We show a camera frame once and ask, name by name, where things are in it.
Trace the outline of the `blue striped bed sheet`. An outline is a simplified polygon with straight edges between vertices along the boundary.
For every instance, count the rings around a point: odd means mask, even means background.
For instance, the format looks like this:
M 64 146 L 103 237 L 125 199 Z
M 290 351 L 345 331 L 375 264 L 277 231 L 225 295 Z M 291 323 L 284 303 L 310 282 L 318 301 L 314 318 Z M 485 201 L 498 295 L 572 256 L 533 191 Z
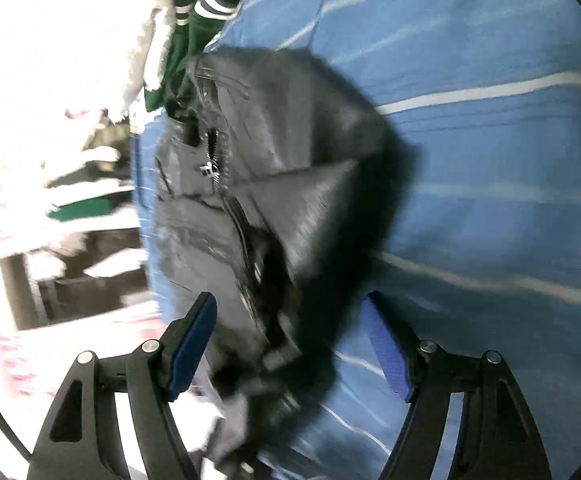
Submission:
M 420 339 L 499 352 L 551 475 L 581 479 L 581 0 L 240 0 L 204 50 L 304 50 L 385 117 L 413 155 L 401 202 L 331 345 L 333 381 L 305 425 L 222 479 L 383 479 L 409 405 L 362 323 L 379 292 Z M 194 56 L 187 58 L 185 70 Z M 183 307 L 159 264 L 155 154 L 184 78 L 138 136 L 136 205 L 167 321 Z

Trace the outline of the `green varsity jacket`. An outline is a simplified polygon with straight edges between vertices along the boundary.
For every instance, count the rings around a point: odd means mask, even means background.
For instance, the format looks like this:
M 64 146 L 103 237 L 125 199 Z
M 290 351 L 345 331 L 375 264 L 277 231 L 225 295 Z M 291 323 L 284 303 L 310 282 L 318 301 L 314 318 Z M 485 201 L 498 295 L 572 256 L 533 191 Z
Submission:
M 133 32 L 121 96 L 109 106 L 112 117 L 126 117 L 138 99 L 148 113 L 166 106 L 168 88 L 181 78 L 187 58 L 204 50 L 239 5 L 240 0 L 140 0 L 125 10 Z

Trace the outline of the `black leather jacket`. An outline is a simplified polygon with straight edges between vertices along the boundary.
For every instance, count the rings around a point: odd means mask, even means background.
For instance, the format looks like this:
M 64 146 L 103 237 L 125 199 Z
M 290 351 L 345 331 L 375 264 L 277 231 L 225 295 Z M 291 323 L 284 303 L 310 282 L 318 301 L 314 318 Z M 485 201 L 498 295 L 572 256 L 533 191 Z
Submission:
M 161 272 L 218 320 L 200 378 L 229 476 L 314 412 L 330 348 L 413 155 L 353 84 L 304 50 L 223 47 L 187 65 L 155 154 Z

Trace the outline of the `cluttered storage shelf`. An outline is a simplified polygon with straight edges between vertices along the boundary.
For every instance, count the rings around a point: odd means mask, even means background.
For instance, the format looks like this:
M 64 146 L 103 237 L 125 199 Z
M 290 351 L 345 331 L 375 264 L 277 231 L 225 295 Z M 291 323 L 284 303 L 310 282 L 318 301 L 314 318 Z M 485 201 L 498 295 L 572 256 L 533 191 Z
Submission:
M 18 330 L 147 299 L 133 140 L 106 110 L 0 136 L 0 294 Z

